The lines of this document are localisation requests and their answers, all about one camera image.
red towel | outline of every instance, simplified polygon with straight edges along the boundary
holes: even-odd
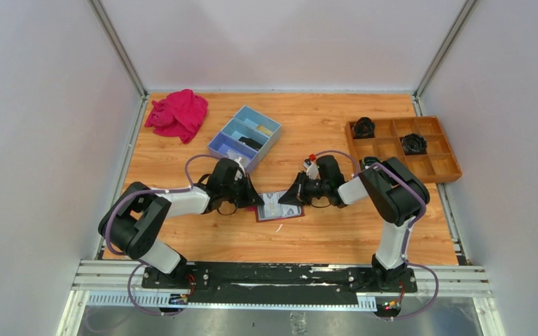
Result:
[[[163,137],[178,136],[183,144],[193,140],[207,115],[207,100],[190,89],[173,92],[152,104],[145,127],[153,126],[153,133]]]

wooden compartment organizer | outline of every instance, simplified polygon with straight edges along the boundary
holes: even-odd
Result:
[[[374,137],[354,139],[355,121],[345,126],[350,154],[360,161],[366,156],[376,156],[381,160],[396,157],[423,183],[445,183],[461,177],[461,169],[455,159],[446,135],[436,117],[414,117],[372,120],[375,125]],[[427,143],[425,155],[405,155],[401,138],[416,133]]]

wooden table surface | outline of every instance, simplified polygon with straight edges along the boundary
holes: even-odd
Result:
[[[160,100],[166,93],[150,97]],[[128,169],[125,186],[141,181],[149,187],[178,188],[188,185],[184,163],[193,155],[208,153],[207,144],[230,118],[248,105],[282,124],[282,135],[252,172],[259,193],[286,190],[302,170],[309,154],[326,149],[347,152],[344,125],[362,116],[395,118],[414,116],[409,95],[402,94],[284,94],[200,93],[209,102],[201,130],[188,144],[179,138],[154,134],[142,127]],[[351,162],[335,155],[349,180]],[[215,160],[200,158],[189,167],[197,181],[211,173]],[[453,243],[435,185],[428,185],[431,202],[415,226],[409,258],[428,265],[456,265]],[[322,204],[325,199],[317,201]],[[218,213],[187,215],[165,221],[158,235],[188,260],[273,263],[370,263],[382,228],[372,202],[363,199],[338,209],[305,207],[305,216],[263,223],[254,212],[240,209],[232,216]],[[104,258],[114,258],[108,251]]]

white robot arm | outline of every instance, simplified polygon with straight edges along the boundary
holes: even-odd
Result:
[[[345,182],[332,155],[319,157],[308,164],[306,172],[298,173],[280,203],[311,205],[312,198],[327,197],[331,205],[343,208],[370,197],[384,220],[372,266],[379,279],[387,283],[406,269],[404,250],[410,236],[408,228],[411,233],[408,226],[420,211],[425,210],[430,196],[425,185],[397,158],[391,157],[375,166],[378,167],[366,169]]]
[[[186,259],[157,238],[164,220],[218,211],[223,202],[234,204],[236,209],[264,204],[244,167],[227,158],[220,159],[211,174],[183,190],[132,183],[103,217],[98,232],[131,259],[171,274],[180,264],[186,264]],[[132,213],[141,216],[135,218]]]

small paper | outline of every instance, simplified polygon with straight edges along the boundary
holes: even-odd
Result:
[[[241,157],[242,161],[240,161],[240,163],[242,163],[242,165],[245,166],[245,167],[249,163],[249,158],[247,158],[246,156],[240,154],[239,152],[237,152],[235,150],[228,149],[226,151],[226,155],[228,156],[228,159],[230,159],[230,160],[236,160],[236,159]]]

